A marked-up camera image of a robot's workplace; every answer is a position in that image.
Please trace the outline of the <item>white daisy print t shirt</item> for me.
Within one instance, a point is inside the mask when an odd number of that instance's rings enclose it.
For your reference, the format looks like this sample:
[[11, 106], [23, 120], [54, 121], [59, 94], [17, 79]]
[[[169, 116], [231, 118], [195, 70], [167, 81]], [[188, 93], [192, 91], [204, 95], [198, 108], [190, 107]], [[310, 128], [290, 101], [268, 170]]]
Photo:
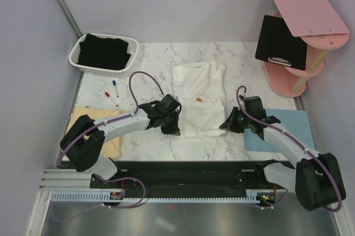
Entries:
[[172, 68], [173, 92], [182, 105], [180, 136], [212, 138], [225, 133], [220, 125], [227, 118], [224, 75], [220, 62], [194, 62]]

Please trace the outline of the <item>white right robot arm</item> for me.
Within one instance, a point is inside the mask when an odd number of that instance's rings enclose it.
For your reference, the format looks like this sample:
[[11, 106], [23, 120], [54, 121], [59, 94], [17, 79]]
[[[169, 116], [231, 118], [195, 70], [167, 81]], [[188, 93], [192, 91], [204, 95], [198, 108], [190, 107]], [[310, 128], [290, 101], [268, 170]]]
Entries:
[[337, 158], [331, 153], [310, 149], [293, 136], [275, 116], [268, 116], [260, 97], [236, 96], [233, 107], [221, 130], [244, 133], [250, 130], [262, 141], [274, 146], [291, 163], [288, 167], [274, 159], [259, 162], [255, 184], [267, 188], [276, 184], [294, 193], [303, 208], [312, 211], [324, 208], [339, 212], [346, 198]]

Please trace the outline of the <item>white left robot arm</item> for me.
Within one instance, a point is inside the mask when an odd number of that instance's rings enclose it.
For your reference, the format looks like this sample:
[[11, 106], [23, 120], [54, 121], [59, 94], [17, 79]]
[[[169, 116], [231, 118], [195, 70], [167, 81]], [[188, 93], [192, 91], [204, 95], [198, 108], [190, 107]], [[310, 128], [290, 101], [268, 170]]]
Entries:
[[114, 162], [101, 154], [105, 143], [131, 132], [160, 128], [162, 134], [180, 135], [178, 127], [181, 103], [171, 94], [160, 101], [144, 103], [129, 114], [92, 119], [80, 116], [60, 141], [62, 154], [77, 172], [91, 172], [110, 188], [121, 183], [121, 173]]

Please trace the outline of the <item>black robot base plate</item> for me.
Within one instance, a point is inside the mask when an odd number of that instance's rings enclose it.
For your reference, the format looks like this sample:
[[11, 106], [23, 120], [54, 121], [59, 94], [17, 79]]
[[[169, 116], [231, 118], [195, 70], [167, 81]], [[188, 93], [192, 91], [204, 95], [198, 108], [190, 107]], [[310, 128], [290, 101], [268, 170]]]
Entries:
[[247, 190], [281, 190], [266, 180], [260, 161], [115, 162], [118, 182], [92, 176], [90, 187], [123, 188], [130, 195], [245, 195]]

